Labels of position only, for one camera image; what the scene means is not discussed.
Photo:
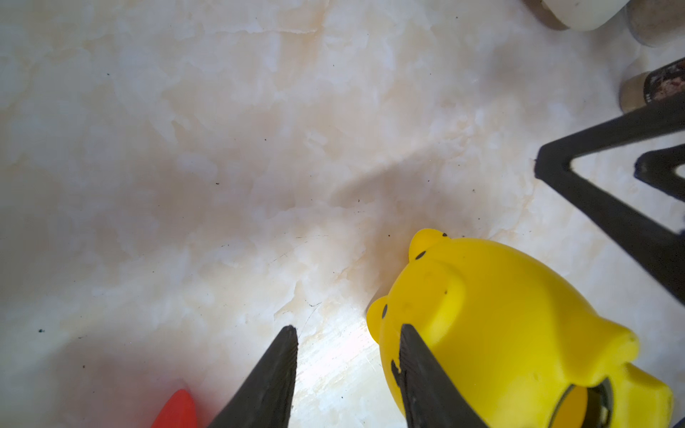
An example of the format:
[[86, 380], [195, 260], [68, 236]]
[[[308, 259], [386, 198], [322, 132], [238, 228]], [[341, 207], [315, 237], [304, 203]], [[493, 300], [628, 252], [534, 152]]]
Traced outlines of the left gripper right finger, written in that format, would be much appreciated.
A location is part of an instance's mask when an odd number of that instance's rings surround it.
[[399, 359], [391, 369], [408, 427], [486, 428], [414, 326], [402, 326]]

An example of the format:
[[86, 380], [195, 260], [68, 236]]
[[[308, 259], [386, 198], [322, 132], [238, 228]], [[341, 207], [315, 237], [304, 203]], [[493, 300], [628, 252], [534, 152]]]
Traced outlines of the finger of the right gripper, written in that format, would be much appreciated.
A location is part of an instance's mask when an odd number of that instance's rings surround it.
[[684, 233], [674, 233], [572, 170], [582, 156], [684, 130], [678, 94], [544, 144], [534, 166], [542, 180], [594, 222], [677, 301], [684, 300]]
[[644, 153], [636, 160], [634, 176], [681, 202], [684, 202], [684, 177], [677, 169], [684, 165], [684, 144]]

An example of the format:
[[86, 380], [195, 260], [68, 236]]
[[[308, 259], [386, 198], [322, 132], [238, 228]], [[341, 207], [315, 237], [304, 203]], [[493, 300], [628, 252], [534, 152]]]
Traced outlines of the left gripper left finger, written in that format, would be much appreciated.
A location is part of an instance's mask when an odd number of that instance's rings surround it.
[[287, 427], [294, 398], [298, 337], [283, 327], [211, 427]]

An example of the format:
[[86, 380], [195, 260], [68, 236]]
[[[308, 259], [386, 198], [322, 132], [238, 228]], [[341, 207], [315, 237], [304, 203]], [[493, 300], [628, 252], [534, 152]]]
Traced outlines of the red piggy bank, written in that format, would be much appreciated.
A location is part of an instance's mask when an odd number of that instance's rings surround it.
[[152, 428], [197, 428], [196, 403], [186, 389], [176, 391], [155, 418]]

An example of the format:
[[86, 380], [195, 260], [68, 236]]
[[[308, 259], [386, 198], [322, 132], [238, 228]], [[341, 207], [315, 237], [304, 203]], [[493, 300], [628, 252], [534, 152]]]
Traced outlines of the yellow piggy bank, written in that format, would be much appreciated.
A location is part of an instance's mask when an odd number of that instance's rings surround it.
[[417, 232], [408, 265], [366, 319], [396, 402], [408, 324], [487, 426], [667, 427], [672, 419], [671, 389], [634, 364], [637, 335], [504, 244]]

